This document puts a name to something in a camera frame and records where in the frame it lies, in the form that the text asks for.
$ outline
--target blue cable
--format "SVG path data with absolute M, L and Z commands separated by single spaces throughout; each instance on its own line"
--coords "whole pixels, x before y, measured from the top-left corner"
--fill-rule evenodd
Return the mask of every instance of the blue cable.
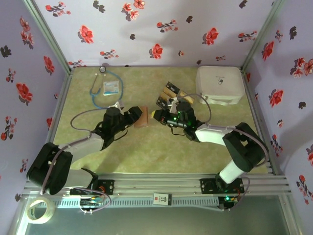
M 121 84 L 122 84 L 122 92 L 121 92 L 121 95 L 120 95 L 120 97 L 119 97 L 118 100 L 121 100 L 122 97 L 123 97 L 123 94 L 124 94 L 124 83 L 123 83 L 122 78 L 120 78 L 120 76 L 118 76 L 117 74 L 115 74 L 115 73 L 113 73 L 113 72 L 111 72 L 111 71 L 108 71 L 108 70 L 107 70 L 106 72 L 109 73 L 109 74 L 111 74 L 111 75 L 113 75 L 113 76 L 115 76 L 115 77 L 117 77 L 118 80 L 120 80 L 120 82 L 121 82 Z M 97 92 L 96 94 L 93 94 L 93 93 L 91 93 L 91 89 L 90 89 L 89 94 L 91 95 L 91 100 L 92 100 L 93 105 L 94 105 L 97 109 L 105 109 L 105 108 L 107 108 L 107 107 L 98 106 L 98 105 L 95 103 L 95 101 L 94 101 L 94 98 L 100 93 L 100 90 L 101 90 L 101 88 L 99 88 L 99 90 L 98 90 L 98 92 Z

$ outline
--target tape roll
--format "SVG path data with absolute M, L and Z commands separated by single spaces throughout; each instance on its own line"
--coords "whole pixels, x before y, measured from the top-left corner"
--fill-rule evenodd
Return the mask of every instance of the tape roll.
M 35 210 L 38 207 L 38 204 L 40 204 L 41 202 L 45 202 L 46 203 L 46 210 L 45 213 L 43 214 L 43 216 L 37 218 L 35 216 Z M 31 224 L 44 224 L 46 222 L 48 222 L 55 211 L 55 206 L 54 203 L 45 198 L 45 197 L 38 197 L 36 199 L 34 199 L 28 206 L 27 206 L 27 217 L 28 217 L 28 222 Z

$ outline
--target white container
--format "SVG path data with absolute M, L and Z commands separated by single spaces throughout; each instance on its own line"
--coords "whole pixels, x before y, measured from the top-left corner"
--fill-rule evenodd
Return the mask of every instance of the white container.
M 209 104 L 237 104 L 245 87 L 237 67 L 201 66 L 196 77 L 196 91 Z

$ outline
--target floral wallpaper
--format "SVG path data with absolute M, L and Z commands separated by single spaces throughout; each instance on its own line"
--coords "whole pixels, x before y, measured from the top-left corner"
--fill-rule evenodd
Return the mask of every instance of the floral wallpaper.
M 247 81 L 267 127 L 280 171 L 287 176 L 304 234 L 313 211 L 313 21 L 310 0 L 286 1 L 252 61 Z
M 35 2 L 70 67 L 241 66 L 273 0 Z
M 0 235 L 6 235 L 45 143 L 65 72 L 22 1 L 1 2 Z

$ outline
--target stethoscope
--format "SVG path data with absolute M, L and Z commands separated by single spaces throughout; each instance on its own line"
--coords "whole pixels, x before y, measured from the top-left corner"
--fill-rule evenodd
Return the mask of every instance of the stethoscope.
M 92 87 L 91 87 L 91 89 L 90 89 L 90 91 L 89 91 L 89 94 L 90 94 L 90 96 L 91 96 L 92 103 L 93 103 L 93 105 L 94 105 L 96 108 L 98 108 L 98 109 L 105 109 L 105 108 L 107 108 L 107 107 L 98 106 L 98 105 L 95 103 L 95 101 L 94 101 L 94 98 L 95 98 L 97 95 L 99 95 L 99 94 L 100 94 L 100 91 L 101 91 L 101 88 L 99 88 L 96 93 L 93 93 L 93 92 L 92 92 L 93 86 L 94 86 L 94 84 L 95 84 L 95 82 L 96 82 L 96 80 L 97 80 L 97 77 L 98 77 L 99 75 L 105 76 L 105 73 L 109 73 L 109 74 L 111 74 L 111 75 L 117 77 L 117 78 L 120 80 L 121 86 L 122 86 L 122 92 L 121 92 L 121 95 L 120 95 L 120 97 L 119 97 L 118 100 L 121 100 L 122 97 L 123 97 L 123 93 L 124 93 L 124 84 L 123 84 L 123 80 L 122 80 L 117 74 L 115 74 L 115 73 L 113 73 L 113 72 L 111 72 L 111 71 L 108 71 L 105 66 L 101 66 L 101 67 L 99 68 L 99 71 L 100 71 L 100 73 L 96 73 L 96 77 L 95 77 L 95 79 L 94 79 L 94 81 L 93 81 L 93 84 L 92 84 Z

